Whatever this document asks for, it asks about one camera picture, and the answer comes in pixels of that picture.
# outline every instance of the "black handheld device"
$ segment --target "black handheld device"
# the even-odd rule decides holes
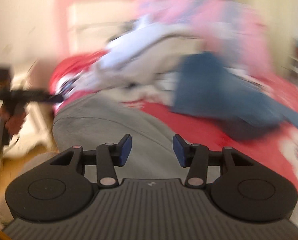
[[[16,178],[6,190],[15,220],[4,229],[13,240],[298,240],[289,221],[298,200],[293,184],[243,153],[188,145],[180,135],[173,149],[180,179],[123,179],[130,135],[83,151],[73,146]],[[97,183],[84,177],[97,165]],[[221,176],[207,184],[208,166]]]
[[[3,107],[12,116],[21,114],[24,107],[30,102],[60,103],[63,97],[60,95],[50,95],[43,90],[11,90],[12,83],[11,65],[0,65],[0,101]],[[5,128],[5,121],[0,118],[0,148],[8,145],[11,140]]]

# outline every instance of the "wall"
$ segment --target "wall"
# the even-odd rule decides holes
[[[53,0],[0,0],[0,62],[54,55]]]

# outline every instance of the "hand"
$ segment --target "hand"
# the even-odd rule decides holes
[[[2,117],[6,122],[6,129],[10,135],[19,133],[25,122],[26,113],[23,112],[20,115],[13,115],[10,117],[9,113],[4,109],[0,108],[0,117]]]

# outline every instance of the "gray blanket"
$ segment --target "gray blanket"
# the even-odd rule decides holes
[[[119,179],[185,179],[188,173],[188,169],[180,167],[172,150],[172,130],[155,117],[97,94],[64,107],[55,117],[53,134],[59,151],[73,145],[93,150],[131,134],[132,150],[127,163],[116,167]],[[86,169],[85,175],[94,181],[95,168]]]

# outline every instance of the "dark blue cloth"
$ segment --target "dark blue cloth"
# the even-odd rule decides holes
[[[298,128],[298,113],[229,73],[211,52],[185,57],[171,111],[198,117],[241,118],[255,127],[287,120]]]

